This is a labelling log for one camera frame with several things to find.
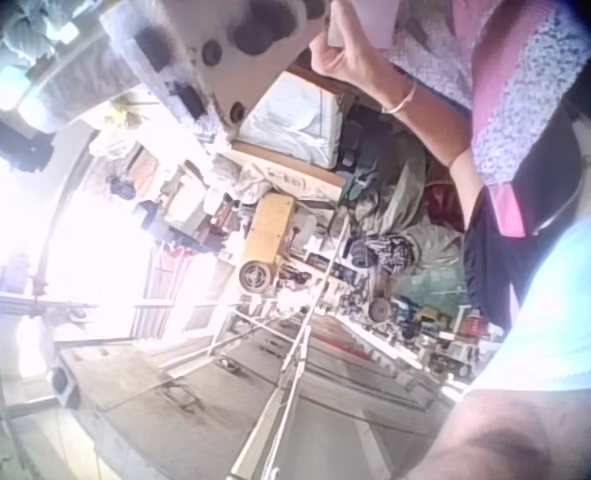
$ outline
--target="metal frame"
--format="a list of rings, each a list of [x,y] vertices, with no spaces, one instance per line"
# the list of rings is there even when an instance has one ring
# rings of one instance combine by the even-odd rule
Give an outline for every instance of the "metal frame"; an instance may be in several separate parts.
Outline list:
[[[282,420],[273,439],[271,449],[268,453],[268,458],[264,464],[264,471],[262,473],[262,480],[275,480],[279,473],[279,467],[275,465],[278,463],[279,454],[283,452],[283,438],[287,430],[290,430],[290,426],[293,423],[293,413],[299,394],[302,390],[302,377],[304,376],[304,370],[306,369],[306,360],[308,354],[308,342],[310,341],[311,326],[306,325],[304,328],[304,334],[302,336],[301,345],[299,348],[299,360],[297,362],[297,369],[295,370],[295,377],[291,386],[290,393],[288,395],[288,401],[284,408],[284,414]]]
[[[282,334],[281,332],[275,330],[274,328],[271,328],[268,325],[271,322],[278,320],[278,318],[269,317],[267,319],[262,319],[261,317],[251,317],[251,316],[249,316],[245,313],[239,312],[237,310],[236,307],[239,306],[240,303],[219,304],[219,302],[207,302],[204,304],[195,305],[194,307],[223,306],[223,307],[230,308],[230,309],[232,309],[231,313],[234,313],[235,315],[239,315],[244,320],[250,322],[252,324],[251,328],[244,333],[234,335],[234,336],[229,337],[225,340],[218,340],[225,328],[225,325],[228,323],[227,321],[224,321],[224,322],[222,322],[218,331],[213,334],[212,342],[207,348],[201,349],[196,352],[192,352],[190,354],[187,354],[187,355],[184,355],[184,356],[181,356],[178,358],[174,358],[172,360],[169,360],[169,361],[159,365],[159,368],[164,369],[164,370],[169,370],[169,369],[175,368],[177,366],[180,366],[180,365],[186,363],[187,361],[194,359],[195,357],[198,357],[198,356],[201,356],[204,354],[206,356],[212,356],[214,354],[215,350],[218,349],[219,347],[225,346],[225,345],[232,343],[236,340],[239,340],[243,337],[247,337],[247,336],[251,335],[253,332],[257,331],[258,329],[263,329],[272,335],[275,335],[283,340],[286,340],[286,341],[292,343],[291,349],[290,349],[288,355],[286,356],[286,358],[284,359],[284,362],[283,362],[281,369],[280,369],[280,378],[278,381],[279,390],[286,391],[285,386],[287,385],[287,383],[291,379],[292,379],[292,382],[290,385],[290,389],[288,390],[288,399],[287,399],[286,404],[284,405],[284,411],[281,416],[279,427],[275,433],[275,436],[273,437],[273,441],[271,443],[270,450],[268,452],[266,461],[264,462],[264,465],[263,465],[263,470],[262,470],[262,475],[261,475],[262,480],[275,480],[277,478],[278,473],[279,473],[279,460],[280,460],[280,456],[284,452],[284,438],[287,437],[288,431],[292,425],[295,407],[296,407],[297,400],[300,396],[300,392],[302,389],[302,377],[303,377],[305,369],[306,369],[308,345],[310,342],[310,336],[311,336],[311,331],[312,331],[311,321],[312,321],[313,315],[315,313],[315,309],[324,294],[324,289],[325,289],[326,285],[328,284],[329,276],[331,274],[333,266],[335,265],[335,260],[337,258],[338,253],[339,253],[339,250],[341,248],[344,237],[346,236],[346,234],[348,232],[348,228],[349,228],[349,220],[348,220],[348,218],[346,218],[344,220],[344,224],[342,226],[340,237],[337,241],[337,245],[335,247],[333,256],[330,259],[328,267],[327,267],[327,269],[324,273],[324,276],[322,278],[321,286],[314,298],[314,301],[313,301],[309,311],[307,312],[306,316],[304,317],[304,319],[301,323],[301,327],[300,327],[295,339],[292,339],[292,338]],[[267,300],[267,302],[276,302],[276,300],[269,299],[269,300]],[[45,308],[45,307],[97,308],[97,307],[99,307],[99,305],[92,304],[92,303],[72,302],[72,301],[67,301],[67,300],[55,299],[55,298],[51,298],[51,297],[33,297],[33,296],[28,296],[28,295],[0,292],[0,305],[4,305],[4,304],[5,305],[10,304],[15,307],[24,307],[24,308],[28,307],[28,308],[32,309],[31,310],[32,312],[39,312],[40,311],[39,307],[41,307],[41,308]],[[136,302],[134,305],[132,305],[132,307],[136,308],[136,309],[173,308],[174,306],[175,306],[175,301],[167,300],[167,299],[142,299],[142,300]],[[369,341],[369,339],[367,339],[367,338],[363,338],[363,339],[366,340],[371,345],[373,345],[372,342]],[[91,339],[89,341],[93,345],[96,345],[96,344],[101,345],[101,344],[104,344],[104,342],[111,343],[111,342],[115,342],[116,340],[118,343],[123,343],[123,342],[129,341],[130,338]],[[75,344],[77,344],[77,341],[64,342],[64,345],[66,345],[66,344],[75,345]],[[378,346],[373,345],[373,347],[375,347],[381,351],[381,348],[378,348]],[[295,368],[293,370],[293,368],[292,368],[293,367],[293,360],[295,358],[297,358],[297,363],[294,366]],[[2,387],[2,385],[0,382],[0,405],[5,405],[4,392],[1,387]],[[50,401],[50,399],[48,399],[48,401],[45,400],[44,402],[39,402],[39,405],[42,408],[50,407],[53,404],[54,404],[54,402]],[[32,409],[28,405],[27,405],[27,407],[28,408],[25,410],[27,410],[30,413],[30,411]],[[33,467],[32,462],[30,461],[30,458],[28,458],[28,455],[26,454],[23,446],[21,445],[19,438],[17,437],[16,433],[14,432],[14,429],[12,427],[12,420],[11,420],[12,415],[9,415],[9,413],[10,412],[5,411],[2,414],[2,417],[5,420],[5,424],[8,429],[7,430],[8,434],[14,440],[13,443],[15,444],[15,447],[18,450],[18,452],[17,452],[18,456],[20,458],[26,460],[25,463],[28,463],[28,468],[32,470],[32,468],[31,468],[31,467]],[[240,455],[240,457],[238,458],[236,464],[237,463],[242,464],[242,463],[246,462],[246,460],[247,460],[246,455],[244,453],[242,453]]]

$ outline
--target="fabric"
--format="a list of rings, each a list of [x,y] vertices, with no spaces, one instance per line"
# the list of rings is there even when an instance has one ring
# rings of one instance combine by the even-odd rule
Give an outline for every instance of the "fabric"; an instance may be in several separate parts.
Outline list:
[[[489,189],[499,233],[505,237],[524,237],[524,221],[515,191],[510,183],[495,185]]]
[[[591,59],[591,34],[565,2],[402,2],[395,65],[472,110],[484,182],[510,182]]]
[[[515,328],[471,389],[591,389],[591,216],[556,244]]]
[[[537,268],[571,224],[582,168],[573,126],[560,109],[513,181],[478,196],[464,237],[464,269],[469,300],[490,322],[511,328],[509,289],[521,304]],[[506,198],[493,198],[493,190],[497,197],[507,189]]]
[[[486,184],[513,180],[590,58],[591,35],[565,3],[555,3],[523,46],[488,120],[475,126],[473,158]]]
[[[375,252],[378,265],[390,274],[401,273],[415,264],[413,244],[403,235],[366,238],[364,245]]]

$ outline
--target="metal pole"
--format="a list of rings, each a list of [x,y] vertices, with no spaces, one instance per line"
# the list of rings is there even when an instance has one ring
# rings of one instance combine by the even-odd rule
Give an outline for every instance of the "metal pole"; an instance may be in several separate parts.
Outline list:
[[[276,301],[274,299],[266,300],[267,302]],[[48,296],[31,296],[19,293],[0,292],[0,302],[10,305],[24,305],[29,307],[65,307],[65,308],[99,308],[101,305],[97,303],[76,302],[63,300],[60,298],[53,298]],[[142,298],[135,303],[128,306],[132,308],[173,308],[175,307],[175,300],[167,298]],[[204,307],[237,307],[244,305],[244,302],[231,302],[220,304],[219,302],[204,302],[197,305],[191,305],[191,308]]]
[[[342,246],[342,242],[344,241],[344,236],[346,235],[346,232],[348,231],[348,226],[349,226],[349,219],[348,219],[348,215],[346,215],[346,217],[344,218],[344,225],[342,225],[342,231],[339,234],[339,239],[337,241],[337,245],[335,246],[335,251],[333,252],[333,256],[331,257],[330,261],[328,262],[328,267],[326,268],[326,272],[324,273],[324,277],[322,278],[322,284],[320,285],[319,291],[317,292],[317,295],[315,296],[315,300],[313,301],[311,308],[306,313],[306,317],[304,317],[304,321],[302,322],[302,327],[300,328],[299,332],[297,333],[297,337],[295,337],[295,341],[293,342],[293,346],[291,347],[290,351],[288,352],[288,355],[286,355],[286,358],[284,359],[284,363],[282,364],[282,369],[280,370],[281,373],[284,373],[286,371],[286,369],[288,368],[288,364],[293,361],[293,356],[295,355],[295,350],[297,349],[297,346],[302,341],[302,337],[304,335],[304,330],[306,329],[306,327],[310,323],[311,318],[313,318],[313,313],[315,312],[315,308],[317,307],[317,304],[319,303],[319,301],[322,298],[322,295],[324,294],[324,288],[326,287],[326,283],[328,282],[328,277],[330,276],[333,266],[335,265],[335,258],[337,258],[337,254],[339,253],[339,249]]]
[[[276,320],[277,320],[276,318],[269,318],[262,325],[266,325],[267,323],[274,322]],[[201,355],[202,353],[208,353],[211,349],[221,347],[221,346],[226,345],[228,343],[234,342],[235,340],[238,340],[242,337],[245,337],[246,335],[250,335],[254,331],[259,330],[259,328],[260,328],[259,326],[252,327],[248,332],[240,333],[239,335],[235,335],[234,337],[227,338],[226,340],[222,340],[221,342],[211,344],[210,346],[203,348],[201,350],[198,350],[196,352],[192,352],[192,353],[189,353],[186,355],[182,355],[181,357],[174,358],[172,360],[169,360],[168,362],[162,363],[161,365],[159,365],[158,368],[168,370],[170,368],[178,367],[179,365],[182,365],[184,362],[186,362],[187,360],[190,360],[191,358],[197,357],[197,356]]]
[[[244,320],[247,320],[247,321],[249,321],[249,322],[251,322],[251,323],[254,323],[255,325],[259,326],[260,328],[262,328],[262,329],[266,330],[267,332],[270,332],[270,333],[272,333],[272,334],[273,334],[273,335],[275,335],[276,337],[279,337],[279,338],[281,338],[281,339],[283,339],[283,340],[286,340],[287,342],[291,342],[291,343],[294,343],[294,342],[295,342],[295,340],[293,340],[291,337],[289,337],[289,336],[287,336],[287,335],[284,335],[283,333],[281,333],[281,332],[278,332],[277,330],[275,330],[275,329],[273,329],[273,328],[271,328],[271,327],[268,327],[268,326],[264,325],[263,323],[260,323],[260,322],[258,322],[258,321],[257,321],[257,320],[255,320],[254,318],[252,318],[252,317],[249,317],[248,315],[246,315],[246,314],[244,314],[244,313],[241,313],[241,312],[239,312],[239,311],[237,311],[237,310],[234,310],[234,311],[233,311],[233,313],[234,313],[235,315],[239,315],[239,316],[240,316],[240,317],[242,317]]]
[[[301,390],[301,378],[304,376],[304,370],[306,369],[306,356],[308,352],[308,342],[311,335],[311,326],[307,325],[304,329],[304,336],[302,339],[302,348],[299,351],[299,362],[297,363],[297,370],[295,371],[295,378],[293,379],[293,385],[291,387],[290,394],[288,395],[288,401],[286,402],[286,408],[284,409],[284,415],[275,434],[275,440],[266,459],[264,466],[264,474],[262,478],[264,480],[273,480],[277,478],[278,468],[275,467],[277,454],[279,453],[279,447],[284,437],[284,432],[290,427],[293,417],[292,412],[294,411]]]

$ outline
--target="machine wheel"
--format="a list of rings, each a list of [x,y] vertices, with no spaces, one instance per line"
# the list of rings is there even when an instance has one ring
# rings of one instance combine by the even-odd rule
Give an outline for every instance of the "machine wheel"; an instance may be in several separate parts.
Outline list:
[[[368,317],[373,323],[381,323],[388,320],[392,314],[391,302],[385,298],[376,298],[368,306]]]
[[[248,293],[262,293],[271,284],[271,269],[263,263],[245,263],[239,271],[239,283]]]

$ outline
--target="wooden board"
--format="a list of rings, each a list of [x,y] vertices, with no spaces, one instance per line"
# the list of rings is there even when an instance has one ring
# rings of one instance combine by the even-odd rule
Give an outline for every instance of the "wooden board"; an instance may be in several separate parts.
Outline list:
[[[299,200],[337,202],[342,194],[339,175],[272,150],[236,141],[223,155],[241,166],[255,165],[277,189]]]

